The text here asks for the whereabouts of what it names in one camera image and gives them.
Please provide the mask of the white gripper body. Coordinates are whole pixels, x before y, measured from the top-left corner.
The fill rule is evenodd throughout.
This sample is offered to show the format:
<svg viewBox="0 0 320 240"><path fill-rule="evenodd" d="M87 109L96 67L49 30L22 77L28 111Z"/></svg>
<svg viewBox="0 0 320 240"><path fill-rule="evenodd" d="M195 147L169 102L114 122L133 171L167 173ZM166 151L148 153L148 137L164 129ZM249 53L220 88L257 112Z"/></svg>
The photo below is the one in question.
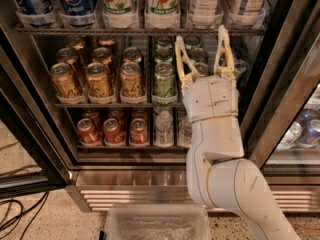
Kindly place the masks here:
<svg viewBox="0 0 320 240"><path fill-rule="evenodd" d="M238 98L239 92L231 81L210 76L197 79L183 92L183 105L192 123L237 118Z"/></svg>

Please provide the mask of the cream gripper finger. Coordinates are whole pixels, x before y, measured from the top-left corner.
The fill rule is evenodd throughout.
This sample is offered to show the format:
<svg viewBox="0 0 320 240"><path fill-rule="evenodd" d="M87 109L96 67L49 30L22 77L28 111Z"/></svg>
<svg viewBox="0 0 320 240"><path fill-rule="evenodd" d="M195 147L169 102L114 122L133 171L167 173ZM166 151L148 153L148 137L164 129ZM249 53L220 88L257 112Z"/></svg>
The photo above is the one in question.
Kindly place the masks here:
<svg viewBox="0 0 320 240"><path fill-rule="evenodd" d="M188 89L193 83L193 72L186 73L184 65L190 65L190 59L187 56L184 41L181 36L176 37L175 41L175 55L176 55L176 66L179 79L181 81L181 89Z"/></svg>
<svg viewBox="0 0 320 240"><path fill-rule="evenodd" d="M230 82L235 81L234 58L230 47L228 30L221 25L218 28L218 49L214 61L214 73Z"/></svg>

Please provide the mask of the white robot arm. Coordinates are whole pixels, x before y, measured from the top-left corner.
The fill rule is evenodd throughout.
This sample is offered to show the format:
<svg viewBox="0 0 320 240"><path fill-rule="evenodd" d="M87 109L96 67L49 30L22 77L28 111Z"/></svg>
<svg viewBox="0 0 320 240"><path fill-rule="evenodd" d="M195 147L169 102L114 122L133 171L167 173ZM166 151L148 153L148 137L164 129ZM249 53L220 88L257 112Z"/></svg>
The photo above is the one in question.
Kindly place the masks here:
<svg viewBox="0 0 320 240"><path fill-rule="evenodd" d="M201 77L175 42L182 102L192 124L187 153L187 188L192 200L244 219L256 240L300 240L275 200L260 169L244 158L238 121L238 91L228 30L218 28L214 74Z"/></svg>

